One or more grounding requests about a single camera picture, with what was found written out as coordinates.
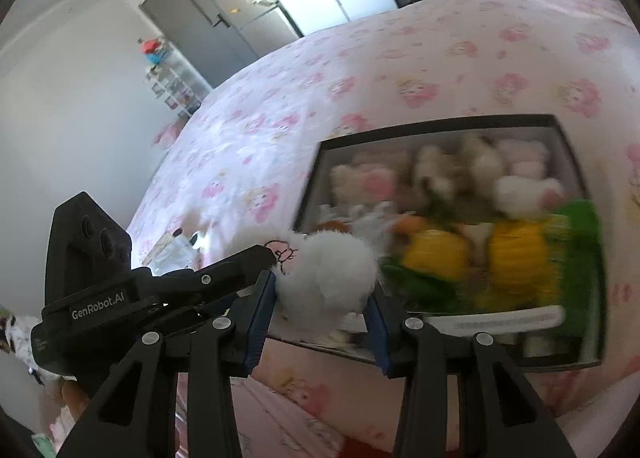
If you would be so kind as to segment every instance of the cartoon print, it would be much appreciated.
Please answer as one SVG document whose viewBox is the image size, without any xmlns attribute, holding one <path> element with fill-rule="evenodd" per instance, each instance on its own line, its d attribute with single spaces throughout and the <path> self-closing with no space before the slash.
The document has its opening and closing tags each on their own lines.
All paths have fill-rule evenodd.
<svg viewBox="0 0 640 458">
<path fill-rule="evenodd" d="M 420 108 L 432 100 L 440 90 L 439 85 L 420 79 L 405 79 L 398 83 L 398 95 L 408 108 Z"/>
<path fill-rule="evenodd" d="M 519 74 L 505 74 L 494 80 L 494 99 L 500 104 L 511 105 L 515 96 L 529 86 L 529 81 Z"/>
<path fill-rule="evenodd" d="M 322 79 L 324 79 L 324 74 L 322 72 L 314 72 L 313 74 L 311 74 L 311 76 L 306 77 L 306 79 L 303 79 L 300 85 L 298 85 L 298 88 L 300 88 L 300 90 L 306 90 L 310 86 L 321 82 Z"/>
<path fill-rule="evenodd" d="M 284 68 L 277 68 L 267 76 L 267 79 L 273 79 L 274 77 L 279 76 L 283 72 L 284 72 Z"/>
<path fill-rule="evenodd" d="M 322 440 L 328 449 L 335 453 L 340 452 L 342 448 L 342 438 L 335 429 L 330 428 L 315 418 L 307 419 L 305 426 L 312 434 Z"/>
<path fill-rule="evenodd" d="M 276 129 L 276 132 L 273 136 L 274 139 L 279 139 L 280 137 L 283 137 L 284 135 L 289 133 L 289 130 L 293 126 L 298 124 L 299 121 L 300 121 L 300 116 L 297 113 L 294 113 L 291 115 L 287 115 L 286 117 L 283 117 L 279 121 L 274 122 L 273 128 Z"/>
<path fill-rule="evenodd" d="M 276 257 L 280 271 L 284 275 L 289 274 L 293 270 L 293 262 L 296 259 L 298 249 L 292 249 L 288 242 L 281 240 L 271 240 L 270 242 L 266 242 L 264 246 Z"/>
<path fill-rule="evenodd" d="M 415 34 L 416 32 L 418 32 L 418 29 L 416 29 L 415 27 L 412 27 L 411 25 L 407 25 L 402 29 L 392 32 L 392 34 L 396 36 L 408 36 L 409 34 Z"/>
<path fill-rule="evenodd" d="M 583 54 L 592 54 L 600 50 L 607 50 L 607 48 L 611 46 L 611 40 L 609 38 L 585 34 L 584 32 L 578 32 L 575 35 L 575 42 L 578 45 L 578 50 Z"/>
<path fill-rule="evenodd" d="M 631 199 L 632 218 L 640 217 L 640 144 L 629 144 L 626 149 L 626 158 L 632 164 L 629 177 L 629 196 Z"/>
<path fill-rule="evenodd" d="M 322 54 L 318 54 L 316 57 L 306 60 L 306 66 L 314 66 L 318 61 L 322 60 Z"/>
<path fill-rule="evenodd" d="M 276 93 L 278 93 L 279 91 L 280 91 L 279 88 L 271 88 L 271 90 L 269 90 L 266 94 L 264 94 L 264 98 L 269 99 L 274 95 L 276 95 Z"/>
<path fill-rule="evenodd" d="M 361 36 L 364 36 L 365 34 L 369 34 L 369 29 L 360 29 L 354 32 L 351 32 L 350 34 L 350 38 L 359 38 Z"/>
<path fill-rule="evenodd" d="M 570 81 L 567 86 L 558 89 L 558 96 L 564 105 L 572 112 L 585 117 L 595 117 L 600 114 L 600 92 L 596 85 L 588 79 Z"/>
<path fill-rule="evenodd" d="M 329 87 L 329 95 L 333 101 L 337 101 L 347 92 L 350 92 L 351 89 L 356 84 L 356 78 L 353 76 L 345 77 L 340 79 L 339 81 L 333 83 Z"/>
<path fill-rule="evenodd" d="M 521 42 L 529 38 L 531 26 L 523 23 L 512 25 L 506 29 L 502 29 L 498 34 L 501 40 L 506 42 Z"/>
<path fill-rule="evenodd" d="M 276 207 L 280 197 L 280 185 L 275 183 L 256 190 L 250 197 L 249 210 L 254 215 L 255 221 L 264 223 L 269 213 Z"/>
<path fill-rule="evenodd" d="M 331 398 L 331 391 L 325 384 L 310 386 L 304 378 L 289 376 L 281 384 L 281 389 L 281 393 L 289 400 L 295 402 L 308 414 L 316 417 L 324 412 Z"/>
<path fill-rule="evenodd" d="M 384 60 L 399 60 L 400 58 L 404 58 L 404 52 L 399 50 L 398 48 L 392 48 L 390 50 L 383 50 L 380 52 L 378 59 Z"/>
<path fill-rule="evenodd" d="M 262 128 L 264 121 L 264 115 L 260 115 L 254 120 L 247 122 L 247 124 L 244 125 L 244 133 L 255 133 L 257 130 Z"/>
<path fill-rule="evenodd" d="M 628 303 L 633 295 L 634 290 L 629 283 L 616 283 L 610 291 L 609 304 L 620 305 Z"/>
<path fill-rule="evenodd" d="M 450 56 L 467 56 L 468 58 L 478 57 L 478 47 L 474 42 L 457 42 L 449 48 Z"/>
<path fill-rule="evenodd" d="M 214 180 L 202 190 L 200 194 L 203 198 L 215 198 L 225 190 L 225 185 L 219 180 Z"/>
<path fill-rule="evenodd" d="M 502 9 L 504 6 L 505 5 L 502 2 L 480 2 L 478 4 L 478 9 L 485 12 Z"/>
<path fill-rule="evenodd" d="M 340 118 L 340 124 L 332 131 L 332 137 L 341 137 L 342 135 L 350 135 L 351 133 L 360 133 L 361 131 L 370 130 L 369 121 L 358 113 L 350 113 Z"/>
</svg>

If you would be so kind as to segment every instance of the door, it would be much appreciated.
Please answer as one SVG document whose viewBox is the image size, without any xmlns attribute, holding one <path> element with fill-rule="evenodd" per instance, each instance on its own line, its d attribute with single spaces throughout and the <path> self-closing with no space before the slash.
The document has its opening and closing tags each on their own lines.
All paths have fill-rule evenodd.
<svg viewBox="0 0 640 458">
<path fill-rule="evenodd" d="M 140 8 L 214 88 L 257 59 L 215 0 L 145 0 Z"/>
</svg>

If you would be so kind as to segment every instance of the toy on shelf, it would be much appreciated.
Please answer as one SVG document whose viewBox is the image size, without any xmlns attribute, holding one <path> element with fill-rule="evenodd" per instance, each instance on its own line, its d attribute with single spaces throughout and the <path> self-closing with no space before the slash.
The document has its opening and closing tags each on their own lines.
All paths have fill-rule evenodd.
<svg viewBox="0 0 640 458">
<path fill-rule="evenodd" d="M 495 183 L 495 208 L 512 220 L 539 220 L 566 201 L 555 178 L 502 177 Z"/>
<path fill-rule="evenodd" d="M 549 150 L 540 141 L 504 139 L 495 148 L 507 162 L 509 175 L 542 180 L 546 177 Z"/>
</svg>

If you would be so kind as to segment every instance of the gift box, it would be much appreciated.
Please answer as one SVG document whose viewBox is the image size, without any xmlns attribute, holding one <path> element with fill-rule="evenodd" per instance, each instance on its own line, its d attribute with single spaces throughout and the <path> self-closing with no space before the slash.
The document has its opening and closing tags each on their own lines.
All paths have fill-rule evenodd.
<svg viewBox="0 0 640 458">
<path fill-rule="evenodd" d="M 478 143 L 480 155 L 477 150 L 461 154 L 469 139 Z M 505 140 L 528 141 L 516 143 L 527 149 L 542 143 L 546 175 L 530 153 L 521 158 L 509 153 L 503 157 L 505 175 L 527 178 L 505 178 L 499 193 L 497 180 L 487 177 L 485 183 L 490 166 L 488 173 L 475 173 L 486 162 L 480 160 L 482 147 L 501 153 L 495 148 L 510 146 L 501 143 Z M 453 167 L 447 178 L 433 177 L 426 146 L 446 155 L 443 160 Z M 455 161 L 463 159 L 464 164 L 472 160 L 472 167 L 458 175 Z M 463 173 L 471 191 L 460 191 Z M 415 175 L 422 174 L 430 178 L 417 183 Z M 459 189 L 452 193 L 451 186 Z M 412 199 L 403 190 L 412 191 Z M 524 193 L 523 203 L 514 198 L 518 193 Z M 532 196 L 548 208 L 544 214 L 530 210 L 538 206 Z M 560 371 L 599 364 L 603 353 L 605 271 L 589 199 L 580 165 L 554 115 L 459 117 L 320 143 L 294 229 L 347 225 L 374 247 L 382 287 L 411 315 L 450 335 L 491 333 L 524 369 Z M 330 337 L 292 343 L 373 362 L 366 338 L 364 320 L 354 314 Z"/>
</svg>

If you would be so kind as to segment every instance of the pink plush toy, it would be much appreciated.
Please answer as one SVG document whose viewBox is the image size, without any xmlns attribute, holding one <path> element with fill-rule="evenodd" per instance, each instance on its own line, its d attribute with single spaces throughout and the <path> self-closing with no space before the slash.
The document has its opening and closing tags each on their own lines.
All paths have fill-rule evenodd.
<svg viewBox="0 0 640 458">
<path fill-rule="evenodd" d="M 508 164 L 508 174 L 542 180 L 546 177 L 549 150 L 540 141 L 505 139 L 495 145 Z"/>
<path fill-rule="evenodd" d="M 398 177 L 380 164 L 336 165 L 331 170 L 331 181 L 336 205 L 351 207 L 393 200 Z"/>
</svg>

